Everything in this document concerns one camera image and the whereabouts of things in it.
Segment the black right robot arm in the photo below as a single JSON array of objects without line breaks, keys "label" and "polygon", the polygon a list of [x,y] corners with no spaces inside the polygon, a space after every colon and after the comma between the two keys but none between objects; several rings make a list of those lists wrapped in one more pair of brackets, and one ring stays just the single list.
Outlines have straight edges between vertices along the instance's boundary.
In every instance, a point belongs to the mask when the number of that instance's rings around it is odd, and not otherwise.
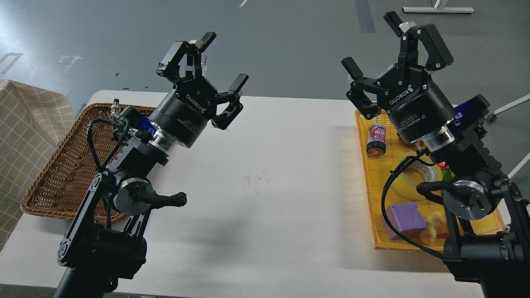
[{"label": "black right robot arm", "polygon": [[432,81],[432,72],[453,62],[434,24],[403,22],[394,11],[384,19],[400,38],[398,60],[370,79],[352,57],[344,58],[352,78],[347,98],[368,120],[385,111],[405,143],[422,141],[425,147],[396,166],[382,199],[422,155],[446,162],[455,177],[420,183],[417,191],[444,207],[449,238],[443,253],[417,247],[443,260],[456,281],[479,283],[486,298],[528,298],[529,202],[484,146],[488,101],[478,94],[453,107]]}]

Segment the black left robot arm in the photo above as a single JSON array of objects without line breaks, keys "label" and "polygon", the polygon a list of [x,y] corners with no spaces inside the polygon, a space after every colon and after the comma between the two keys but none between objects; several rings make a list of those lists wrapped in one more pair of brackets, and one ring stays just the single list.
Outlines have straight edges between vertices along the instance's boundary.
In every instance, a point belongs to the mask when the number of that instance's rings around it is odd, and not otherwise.
[{"label": "black left robot arm", "polygon": [[157,67],[172,91],[146,117],[114,100],[111,120],[95,119],[87,143],[97,174],[58,249],[66,271],[55,298],[102,298],[119,279],[132,279],[146,262],[144,232],[151,210],[187,203],[183,192],[157,194],[148,174],[167,164],[174,145],[190,148],[210,121],[225,130],[243,110],[239,74],[227,92],[219,93],[204,77],[202,54],[216,37],[174,42]]}]

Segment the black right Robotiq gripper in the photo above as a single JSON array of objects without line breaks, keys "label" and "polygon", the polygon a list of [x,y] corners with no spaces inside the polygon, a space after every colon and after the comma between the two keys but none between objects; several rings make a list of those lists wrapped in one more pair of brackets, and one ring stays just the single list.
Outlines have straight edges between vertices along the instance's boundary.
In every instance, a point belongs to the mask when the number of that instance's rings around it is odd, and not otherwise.
[{"label": "black right Robotiq gripper", "polygon": [[[454,58],[433,23],[403,22],[394,11],[386,12],[383,18],[400,38],[398,61],[376,80],[365,77],[352,57],[343,58],[341,64],[352,78],[346,97],[367,120],[379,116],[382,109],[389,112],[388,118],[402,139],[413,143],[456,116],[431,77],[432,72],[451,65]],[[419,42],[428,54],[424,66],[418,64]],[[375,94],[377,103],[366,92]]]}]

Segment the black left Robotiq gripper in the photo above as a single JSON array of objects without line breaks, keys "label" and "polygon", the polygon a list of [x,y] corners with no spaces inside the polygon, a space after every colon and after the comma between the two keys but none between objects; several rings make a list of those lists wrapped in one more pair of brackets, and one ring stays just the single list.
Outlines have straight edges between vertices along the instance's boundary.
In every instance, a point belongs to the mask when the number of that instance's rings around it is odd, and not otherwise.
[{"label": "black left Robotiq gripper", "polygon": [[[175,41],[157,66],[157,75],[169,80],[174,87],[149,120],[185,148],[195,143],[208,120],[217,129],[226,130],[243,110],[241,89],[248,81],[248,74],[239,74],[223,93],[218,93],[204,77],[202,54],[216,36],[216,32],[206,32],[199,40]],[[213,107],[224,103],[228,106],[214,115],[217,109]]]}]

